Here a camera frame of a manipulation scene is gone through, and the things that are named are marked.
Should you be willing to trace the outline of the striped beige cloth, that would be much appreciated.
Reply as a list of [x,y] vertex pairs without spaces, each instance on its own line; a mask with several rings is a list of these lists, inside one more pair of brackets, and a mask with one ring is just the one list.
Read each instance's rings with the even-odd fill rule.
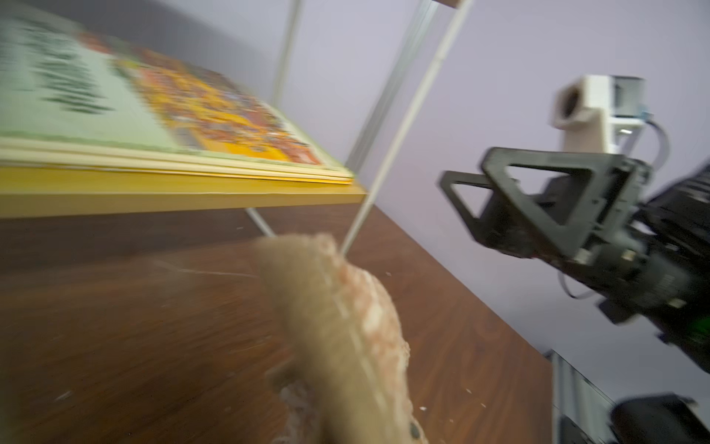
[[267,372],[288,417],[277,443],[425,443],[410,397],[410,345],[382,282],[333,236],[254,244],[290,357]]

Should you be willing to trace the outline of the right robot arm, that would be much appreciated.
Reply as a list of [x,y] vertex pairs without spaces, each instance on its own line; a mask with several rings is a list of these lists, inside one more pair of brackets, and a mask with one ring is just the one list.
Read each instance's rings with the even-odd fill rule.
[[539,259],[601,296],[614,324],[644,316],[709,367],[709,170],[642,197],[653,170],[626,155],[503,147],[442,192],[482,246]]

